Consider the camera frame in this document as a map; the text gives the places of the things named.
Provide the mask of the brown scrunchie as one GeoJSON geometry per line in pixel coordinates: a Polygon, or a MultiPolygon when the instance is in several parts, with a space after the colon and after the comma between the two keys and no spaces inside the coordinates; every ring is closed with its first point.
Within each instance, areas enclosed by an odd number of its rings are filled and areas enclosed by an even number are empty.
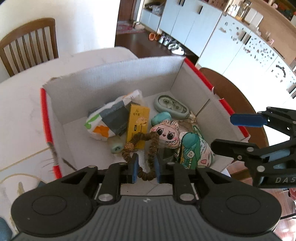
{"type": "Polygon", "coordinates": [[[136,145],[139,142],[148,142],[149,147],[144,149],[143,157],[146,158],[144,162],[147,164],[149,168],[149,172],[145,172],[143,168],[140,166],[137,171],[137,176],[141,178],[143,181],[151,181],[156,178],[156,169],[154,167],[154,160],[158,152],[159,148],[159,134],[157,132],[150,133],[136,133],[130,141],[128,141],[122,151],[123,159],[129,164],[132,161],[132,157],[130,155],[131,152],[134,152],[136,149],[136,145]]]}

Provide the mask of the pink monster plush face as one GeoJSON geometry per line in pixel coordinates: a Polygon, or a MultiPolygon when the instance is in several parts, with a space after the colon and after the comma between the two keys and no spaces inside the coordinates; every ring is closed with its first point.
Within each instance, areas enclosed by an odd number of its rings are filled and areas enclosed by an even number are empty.
{"type": "Polygon", "coordinates": [[[159,143],[164,148],[176,149],[180,145],[179,124],[174,120],[163,120],[150,129],[159,135],[159,143]]]}

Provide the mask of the green cartoon plush pouch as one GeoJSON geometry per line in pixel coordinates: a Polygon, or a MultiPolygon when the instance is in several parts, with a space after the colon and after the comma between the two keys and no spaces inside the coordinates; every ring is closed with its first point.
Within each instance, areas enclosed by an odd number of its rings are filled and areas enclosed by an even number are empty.
{"type": "Polygon", "coordinates": [[[203,139],[197,125],[193,125],[192,132],[181,132],[180,141],[177,160],[185,169],[194,170],[197,166],[211,166],[214,153],[209,144],[203,139]]]}

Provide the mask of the yellow rectangular box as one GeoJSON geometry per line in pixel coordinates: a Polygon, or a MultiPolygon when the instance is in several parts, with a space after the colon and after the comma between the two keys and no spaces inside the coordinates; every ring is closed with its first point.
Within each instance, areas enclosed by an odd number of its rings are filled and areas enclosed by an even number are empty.
{"type": "Polygon", "coordinates": [[[136,133],[147,133],[150,109],[145,106],[131,104],[126,141],[129,142],[136,133]]]}

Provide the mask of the brown wooden chair right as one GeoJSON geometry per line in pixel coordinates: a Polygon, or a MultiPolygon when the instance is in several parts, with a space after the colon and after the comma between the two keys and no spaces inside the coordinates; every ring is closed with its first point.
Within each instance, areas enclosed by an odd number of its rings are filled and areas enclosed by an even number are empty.
{"type": "MultiPolygon", "coordinates": [[[[234,113],[256,113],[243,93],[227,78],[208,68],[200,68],[200,71],[214,86],[214,93],[220,98],[225,99],[234,110],[234,113]]],[[[250,134],[250,143],[256,144],[259,148],[269,146],[263,127],[255,128],[247,126],[246,130],[250,134]]]]}

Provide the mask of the brown wooden chair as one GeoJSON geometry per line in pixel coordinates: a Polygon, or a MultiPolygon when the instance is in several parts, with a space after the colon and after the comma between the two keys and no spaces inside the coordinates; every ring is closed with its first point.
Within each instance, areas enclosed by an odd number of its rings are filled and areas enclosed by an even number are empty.
{"type": "Polygon", "coordinates": [[[10,77],[58,57],[54,18],[28,22],[1,40],[1,61],[10,77]]]}
{"type": "MultiPolygon", "coordinates": [[[[256,113],[243,93],[227,78],[208,68],[200,68],[200,71],[214,86],[214,93],[220,98],[225,99],[234,110],[234,113],[256,113]]],[[[255,128],[247,126],[246,130],[250,134],[250,143],[256,144],[259,148],[269,146],[263,127],[255,128]]]]}

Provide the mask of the white printed tissue pack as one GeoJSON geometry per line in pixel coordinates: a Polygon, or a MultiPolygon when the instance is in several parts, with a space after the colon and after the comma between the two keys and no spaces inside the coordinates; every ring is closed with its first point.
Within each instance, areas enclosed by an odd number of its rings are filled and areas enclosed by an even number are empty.
{"type": "Polygon", "coordinates": [[[140,90],[122,95],[89,114],[84,126],[96,140],[107,139],[125,132],[132,104],[144,105],[140,90]]]}

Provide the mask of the red cardboard shoe box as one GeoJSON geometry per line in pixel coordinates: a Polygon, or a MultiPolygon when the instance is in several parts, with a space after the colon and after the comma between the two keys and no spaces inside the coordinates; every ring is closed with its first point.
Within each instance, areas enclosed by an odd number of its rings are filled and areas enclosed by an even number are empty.
{"type": "Polygon", "coordinates": [[[106,169],[119,161],[113,150],[135,133],[148,133],[151,119],[167,103],[179,115],[167,132],[197,130],[202,136],[201,164],[223,170],[230,158],[214,156],[217,138],[247,142],[248,130],[230,123],[234,106],[214,93],[214,85],[184,57],[119,61],[50,79],[41,88],[46,141],[57,178],[95,165],[106,169]]]}

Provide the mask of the red patterned doormat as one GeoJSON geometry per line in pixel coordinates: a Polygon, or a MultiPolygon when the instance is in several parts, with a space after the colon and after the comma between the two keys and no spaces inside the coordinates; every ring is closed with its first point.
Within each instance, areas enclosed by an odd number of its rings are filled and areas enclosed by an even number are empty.
{"type": "Polygon", "coordinates": [[[145,27],[137,21],[118,21],[116,26],[116,35],[136,34],[145,32],[145,27]]]}

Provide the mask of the brown wooden chair far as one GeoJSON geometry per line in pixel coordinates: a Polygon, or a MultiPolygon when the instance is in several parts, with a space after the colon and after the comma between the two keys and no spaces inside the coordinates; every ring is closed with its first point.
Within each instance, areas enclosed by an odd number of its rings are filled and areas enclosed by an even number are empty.
{"type": "Polygon", "coordinates": [[[10,77],[58,57],[54,18],[28,22],[1,40],[1,61],[10,77]]]}

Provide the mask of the light blue wall cabinet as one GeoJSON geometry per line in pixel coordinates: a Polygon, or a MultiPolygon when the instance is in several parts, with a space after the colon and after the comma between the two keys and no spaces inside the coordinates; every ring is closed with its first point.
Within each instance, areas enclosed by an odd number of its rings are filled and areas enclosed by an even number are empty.
{"type": "Polygon", "coordinates": [[[198,65],[237,83],[273,80],[295,97],[295,27],[263,1],[151,1],[140,22],[160,33],[160,43],[183,55],[190,50],[198,65]]]}

